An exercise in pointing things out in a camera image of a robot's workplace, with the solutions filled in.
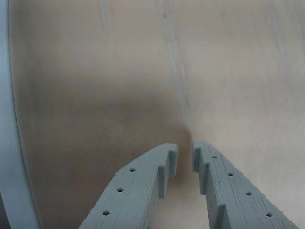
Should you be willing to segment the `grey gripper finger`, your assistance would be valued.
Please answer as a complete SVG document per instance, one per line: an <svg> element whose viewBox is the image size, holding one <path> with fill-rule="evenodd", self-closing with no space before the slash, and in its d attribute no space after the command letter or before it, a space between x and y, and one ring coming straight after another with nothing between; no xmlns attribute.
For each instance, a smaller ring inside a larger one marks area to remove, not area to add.
<svg viewBox="0 0 305 229"><path fill-rule="evenodd" d="M168 179L176 175L178 146L162 144L122 167L104 189L81 229L151 229Z"/></svg>
<svg viewBox="0 0 305 229"><path fill-rule="evenodd" d="M193 171L206 197L212 229L295 229L297 226L222 153L204 141L193 143Z"/></svg>

